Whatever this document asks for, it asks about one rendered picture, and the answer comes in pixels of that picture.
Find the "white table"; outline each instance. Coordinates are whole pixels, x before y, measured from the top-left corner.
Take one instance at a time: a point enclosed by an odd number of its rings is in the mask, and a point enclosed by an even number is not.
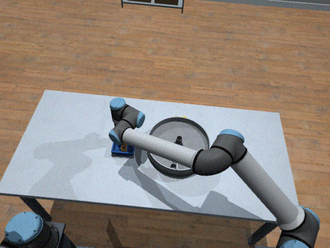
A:
[[[136,149],[131,159],[112,157],[108,133],[114,97],[45,90],[3,175],[0,194],[19,196],[35,211],[40,206],[32,206],[32,200],[43,198],[276,222],[231,168],[214,176],[176,179],[158,172],[145,151]],[[198,123],[210,144],[223,129],[239,131],[249,152],[298,205],[278,113],[125,100],[146,116],[140,132],[149,133],[173,116]]]

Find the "robotic arm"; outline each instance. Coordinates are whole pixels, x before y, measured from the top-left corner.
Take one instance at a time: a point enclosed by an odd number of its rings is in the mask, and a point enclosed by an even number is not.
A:
[[[295,206],[279,189],[244,146],[239,132],[226,129],[220,132],[208,150],[195,151],[134,130],[141,127],[145,115],[117,97],[110,103],[115,127],[109,132],[117,145],[132,145],[162,158],[192,169],[195,174],[210,176],[230,166],[270,210],[282,233],[277,248],[313,248],[320,220],[310,209]]]

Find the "blue box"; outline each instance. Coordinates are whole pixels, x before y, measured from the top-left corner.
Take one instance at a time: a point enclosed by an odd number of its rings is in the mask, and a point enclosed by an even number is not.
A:
[[[115,156],[134,156],[135,147],[127,145],[127,152],[122,152],[117,144],[112,145],[111,154]]]

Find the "object inside blue box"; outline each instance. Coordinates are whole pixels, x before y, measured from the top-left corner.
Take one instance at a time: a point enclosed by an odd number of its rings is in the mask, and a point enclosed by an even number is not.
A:
[[[134,156],[135,147],[131,145],[122,144],[118,146],[117,144],[113,143],[111,154],[114,156]]]

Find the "table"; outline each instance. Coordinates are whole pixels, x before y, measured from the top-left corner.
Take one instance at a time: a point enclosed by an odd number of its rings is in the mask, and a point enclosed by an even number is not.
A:
[[[114,97],[45,90],[3,175],[0,194],[21,197],[48,220],[51,217],[35,199],[265,222],[252,241],[276,227],[275,217],[231,168],[214,176],[177,179],[153,168],[145,151],[136,149],[135,157],[130,159],[112,157],[108,133],[113,128],[109,103]],[[223,129],[239,131],[249,152],[298,205],[278,113],[125,100],[146,115],[140,132],[149,133],[156,123],[173,116],[186,116],[198,123],[211,144]]]

